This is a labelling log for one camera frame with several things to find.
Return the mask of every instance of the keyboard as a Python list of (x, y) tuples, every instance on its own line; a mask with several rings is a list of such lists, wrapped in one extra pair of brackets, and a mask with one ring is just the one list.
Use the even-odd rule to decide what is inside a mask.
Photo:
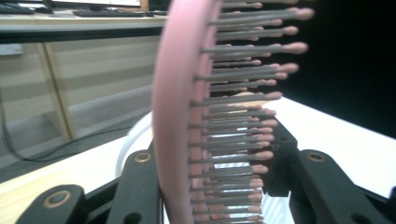
[(78, 17), (144, 17), (145, 14), (137, 12), (120, 11), (73, 11)]
[(32, 15), (35, 12), (28, 7), (0, 7), (1, 14), (18, 14), (18, 15)]

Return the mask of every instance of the pink hairbrush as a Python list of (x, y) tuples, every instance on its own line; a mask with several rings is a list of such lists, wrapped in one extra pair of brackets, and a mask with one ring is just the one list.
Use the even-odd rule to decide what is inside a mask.
[(218, 40), (257, 40), (294, 35), (283, 20), (307, 20), (311, 9), (221, 13), (224, 7), (262, 7), (293, 0), (175, 0), (163, 31), (154, 77), (153, 130), (157, 170), (171, 223), (262, 223), (264, 161), (256, 152), (274, 140), (275, 111), (239, 103), (279, 99), (280, 92), (210, 97), (214, 91), (273, 86), (298, 65), (269, 64), (252, 57), (303, 53), (304, 43), (255, 47), (216, 45)]

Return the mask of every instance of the black cable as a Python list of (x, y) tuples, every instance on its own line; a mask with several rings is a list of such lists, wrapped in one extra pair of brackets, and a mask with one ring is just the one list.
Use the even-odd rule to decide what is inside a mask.
[(56, 147), (55, 149), (53, 149), (51, 152), (48, 152), (44, 155), (41, 155), (39, 157), (36, 158), (27, 158), (25, 156), (23, 156), (18, 150), (16, 150), (14, 144), (12, 143), (11, 140), (11, 136), (10, 133), (8, 131), (8, 127), (7, 127), (7, 117), (6, 117), (6, 111), (4, 109), (4, 102), (3, 102), (3, 96), (2, 96), (2, 90), (0, 87), (0, 120), (1, 120), (1, 128), (2, 128), (2, 139), (5, 143), (6, 149), (7, 151), (14, 156), (15, 158), (17, 158), (20, 161), (34, 161), (34, 162), (44, 162), (44, 161), (54, 161), (63, 157), (68, 157), (68, 156), (72, 156), (72, 155), (77, 155), (81, 152), (74, 152), (74, 153), (68, 153), (68, 154), (64, 154), (58, 157), (54, 157), (54, 158), (50, 158), (50, 159), (46, 159), (46, 160), (42, 160), (50, 155), (52, 155), (53, 153), (59, 151), (60, 149), (70, 146), (73, 143), (76, 143), (78, 141), (90, 138), (90, 137), (94, 137), (96, 135), (100, 135), (100, 134), (104, 134), (104, 133), (113, 133), (113, 132), (117, 132), (117, 131), (122, 131), (122, 130), (129, 130), (131, 129), (131, 127), (125, 127), (125, 128), (119, 128), (119, 129), (115, 129), (115, 130), (109, 130), (109, 131), (104, 131), (104, 132), (100, 132), (100, 133), (93, 133), (93, 134), (89, 134), (77, 139), (74, 139), (72, 141), (69, 141), (61, 146)]

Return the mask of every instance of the black keyboard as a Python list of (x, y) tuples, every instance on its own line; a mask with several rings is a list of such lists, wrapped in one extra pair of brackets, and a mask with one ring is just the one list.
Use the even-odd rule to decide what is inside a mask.
[(73, 11), (78, 17), (144, 17), (145, 14), (137, 12), (120, 11)]
[(1, 14), (19, 14), (19, 15), (32, 15), (35, 12), (28, 7), (0, 7)]

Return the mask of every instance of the hairbrush bristle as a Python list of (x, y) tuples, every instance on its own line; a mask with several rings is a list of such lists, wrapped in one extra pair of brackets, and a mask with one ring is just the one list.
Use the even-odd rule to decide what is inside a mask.
[[(300, 54), (304, 43), (236, 46), (296, 35), (284, 20), (307, 20), (308, 8), (242, 11), (296, 0), (175, 0), (163, 33), (153, 91), (154, 145), (160, 186), (171, 223), (263, 223), (260, 161), (274, 157), (275, 111), (265, 101), (275, 86), (298, 71), (295, 63), (265, 63), (274, 53)], [(223, 8), (239, 8), (221, 13)], [(230, 96), (223, 91), (242, 92)]]

